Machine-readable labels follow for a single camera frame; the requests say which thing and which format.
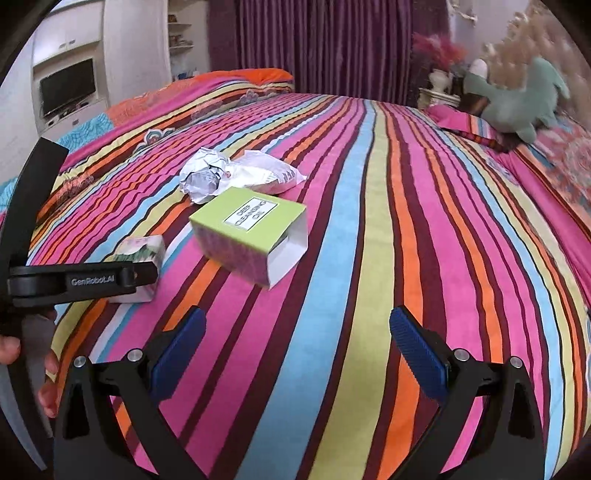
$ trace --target green plush toy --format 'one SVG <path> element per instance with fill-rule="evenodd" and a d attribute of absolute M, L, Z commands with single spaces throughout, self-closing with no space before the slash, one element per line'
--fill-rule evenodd
<path fill-rule="evenodd" d="M 558 70 L 547 60 L 536 57 L 527 69 L 527 84 L 522 90 L 503 90 L 490 85 L 483 77 L 467 73 L 464 93 L 488 97 L 490 104 L 482 118 L 501 133 L 516 133 L 526 143 L 537 137 L 535 125 L 542 122 L 548 128 L 557 125 L 554 111 L 558 90 L 570 98 L 569 88 Z"/>

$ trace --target crumpled paper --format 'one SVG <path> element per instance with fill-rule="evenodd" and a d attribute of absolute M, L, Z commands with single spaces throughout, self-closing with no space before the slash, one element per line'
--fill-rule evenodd
<path fill-rule="evenodd" d="M 181 192 L 189 195 L 193 203 L 201 205 L 214 198 L 224 169 L 230 159 L 220 152 L 200 148 L 187 160 L 179 175 Z"/>
<path fill-rule="evenodd" d="M 246 150 L 230 161 L 221 153 L 200 148 L 180 173 L 180 189 L 201 205 L 230 187 L 278 195 L 306 180 L 297 168 L 258 150 Z"/>

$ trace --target striped bedspread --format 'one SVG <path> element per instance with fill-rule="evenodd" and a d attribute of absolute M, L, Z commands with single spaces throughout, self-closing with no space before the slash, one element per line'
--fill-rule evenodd
<path fill-rule="evenodd" d="M 167 254 L 149 304 L 57 307 L 58 383 L 75 356 L 120 359 L 198 304 L 206 336 L 160 408 L 209 478 L 385 480 L 436 409 L 391 342 L 389 313 L 404 303 L 451 348 L 524 360 L 549 478 L 591 420 L 590 326 L 545 217 L 484 150 L 416 110 L 289 90 L 217 83 L 70 159 L 32 263 L 108 260 L 122 239 L 156 234 Z M 309 177 L 283 195 L 307 206 L 309 250 L 270 291 L 205 258 L 193 238 L 196 207 L 177 175 L 200 147 L 262 150 Z M 84 180 L 76 191 L 73 179 Z M 115 408 L 150 468 L 124 406 Z"/>

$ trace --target small box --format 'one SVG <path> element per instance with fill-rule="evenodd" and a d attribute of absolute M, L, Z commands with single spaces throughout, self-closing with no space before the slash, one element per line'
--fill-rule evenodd
<path fill-rule="evenodd" d="M 151 261 L 156 265 L 158 273 L 160 273 L 165 253 L 166 246 L 162 235 L 126 238 L 115 250 L 112 261 L 134 263 Z M 151 285 L 143 285 L 137 287 L 135 293 L 110 297 L 108 301 L 112 303 L 145 303 L 154 298 L 157 285 L 158 281 Z"/>
<path fill-rule="evenodd" d="M 271 288 L 308 250 L 306 207 L 232 187 L 190 216 L 205 256 Z"/>

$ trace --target vase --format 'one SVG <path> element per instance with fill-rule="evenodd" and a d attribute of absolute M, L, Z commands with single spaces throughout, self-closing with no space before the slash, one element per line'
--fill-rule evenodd
<path fill-rule="evenodd" d="M 429 80 L 433 85 L 433 92 L 437 93 L 445 93 L 447 87 L 449 87 L 449 74 L 448 72 L 444 72 L 443 70 L 433 70 L 429 74 Z"/>

